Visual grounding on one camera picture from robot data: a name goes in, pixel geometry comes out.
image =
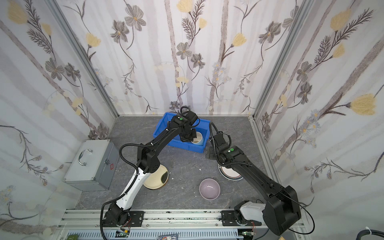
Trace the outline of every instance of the robotic arm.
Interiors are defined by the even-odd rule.
[[[180,136],[183,142],[190,142],[196,138],[196,129],[194,127],[197,125],[193,126],[193,123],[197,119],[197,115],[192,111],[177,114],[168,122],[166,129],[151,142],[145,145],[125,144],[120,148],[120,156],[122,157],[121,150],[123,147],[137,146],[137,167],[135,166],[137,170],[122,195],[112,201],[102,220],[102,225],[121,226],[129,221],[129,210],[134,198],[145,180],[160,166],[157,158],[159,153],[177,135]],[[247,220],[265,222],[273,233],[281,235],[301,218],[299,206],[293,204],[294,201],[298,201],[295,190],[290,186],[283,187],[270,179],[251,163],[241,149],[237,146],[231,146],[231,140],[228,144],[224,140],[223,133],[217,131],[213,123],[210,124],[210,127],[211,125],[215,128],[217,134],[213,135],[212,130],[210,131],[210,141],[213,147],[208,149],[210,152],[208,154],[209,158],[216,159],[222,167],[231,167],[237,171],[267,200],[266,204],[251,202],[241,204],[236,216],[238,223],[242,224]]]

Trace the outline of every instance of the white mug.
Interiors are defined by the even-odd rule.
[[[200,132],[196,132],[196,138],[193,139],[192,143],[202,146],[204,143],[203,135]]]

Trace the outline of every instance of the white robotic arm segment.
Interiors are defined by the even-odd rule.
[[[124,194],[124,192],[128,189],[128,187],[131,185],[133,179],[135,178],[135,174],[131,177],[131,180],[128,182],[127,186],[124,188],[124,191],[121,194]],[[144,174],[143,170],[139,168],[139,175],[137,176],[137,179],[135,183],[132,185],[131,189],[128,191],[128,193],[123,196],[121,199],[116,201],[116,205],[122,208],[123,210],[130,209],[133,203],[133,200],[135,199],[137,193],[139,192],[141,186],[144,184],[145,180],[151,175],[151,173],[147,172]]]
[[[253,202],[246,202],[240,207],[240,212],[246,220],[258,221],[265,223],[263,219],[263,210],[265,204],[256,204]]]

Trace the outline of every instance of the marble surface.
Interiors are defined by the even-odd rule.
[[[160,119],[161,117],[118,117],[109,138],[117,148],[125,143],[147,143],[153,139],[152,134]],[[240,147],[265,172],[247,117],[203,119],[213,121],[219,131],[231,135],[232,144]],[[123,155],[128,161],[136,162],[137,148],[126,147]],[[168,182],[157,190],[149,190],[143,186],[132,209],[224,209],[233,208],[243,200],[263,200],[244,179],[232,182],[221,176],[217,162],[206,159],[204,153],[166,146],[160,153],[159,160],[168,168]],[[75,209],[100,209],[104,202],[121,194],[133,172],[133,167],[119,160],[109,190],[83,192]],[[206,178],[213,178],[220,185],[221,193],[215,200],[205,200],[199,193],[199,185]]]

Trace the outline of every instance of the stacked plates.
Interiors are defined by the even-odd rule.
[[[221,175],[223,177],[225,177],[226,179],[228,179],[230,181],[239,181],[239,180],[243,179],[243,177],[238,172],[233,170],[232,168],[222,167],[218,164],[217,164],[217,166],[218,166],[218,170],[221,173]]]

